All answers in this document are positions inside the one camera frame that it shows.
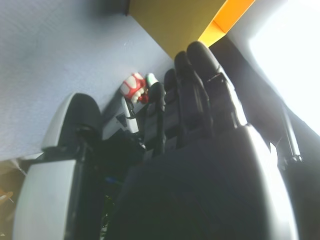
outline orange box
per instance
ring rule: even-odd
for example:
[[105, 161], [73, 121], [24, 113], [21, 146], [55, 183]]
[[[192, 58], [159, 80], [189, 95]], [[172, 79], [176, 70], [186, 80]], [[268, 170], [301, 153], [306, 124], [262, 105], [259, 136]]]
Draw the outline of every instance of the orange box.
[[129, 13], [174, 58], [193, 41], [218, 41], [254, 1], [131, 0]]

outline floor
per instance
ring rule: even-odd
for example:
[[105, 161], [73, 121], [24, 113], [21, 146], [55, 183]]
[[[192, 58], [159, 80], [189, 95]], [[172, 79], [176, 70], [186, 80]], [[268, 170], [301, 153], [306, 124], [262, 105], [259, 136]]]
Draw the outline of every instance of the floor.
[[72, 92], [103, 110], [132, 72], [162, 80], [173, 61], [120, 0], [0, 2], [0, 160], [40, 151]]

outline robotic hand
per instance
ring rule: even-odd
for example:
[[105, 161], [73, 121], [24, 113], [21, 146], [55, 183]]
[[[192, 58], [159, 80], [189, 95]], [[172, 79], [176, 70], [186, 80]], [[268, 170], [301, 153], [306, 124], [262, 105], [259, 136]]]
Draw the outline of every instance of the robotic hand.
[[[135, 73], [120, 88], [127, 120], [134, 103], [148, 102], [145, 149], [117, 198], [107, 239], [297, 240], [279, 170], [223, 68], [200, 42], [174, 65], [164, 85]], [[44, 156], [23, 184], [14, 240], [99, 239], [105, 162], [117, 163], [111, 153], [124, 151], [105, 147], [113, 137], [102, 141], [101, 122], [87, 95], [60, 106]]]

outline yellow box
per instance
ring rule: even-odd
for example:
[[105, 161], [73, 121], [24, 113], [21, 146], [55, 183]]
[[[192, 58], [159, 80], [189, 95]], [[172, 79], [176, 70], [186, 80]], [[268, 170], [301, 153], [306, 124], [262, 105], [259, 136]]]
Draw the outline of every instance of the yellow box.
[[131, 0], [129, 13], [174, 58], [193, 41], [218, 41], [254, 1]]

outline back of robotic hand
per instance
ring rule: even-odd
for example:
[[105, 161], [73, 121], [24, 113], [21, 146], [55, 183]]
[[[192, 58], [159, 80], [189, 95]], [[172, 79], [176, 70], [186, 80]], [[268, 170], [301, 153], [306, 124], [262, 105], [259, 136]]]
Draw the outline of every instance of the back of robotic hand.
[[106, 239], [297, 240], [278, 168], [223, 68], [200, 42], [174, 65], [165, 91], [148, 91], [144, 163], [130, 171]]

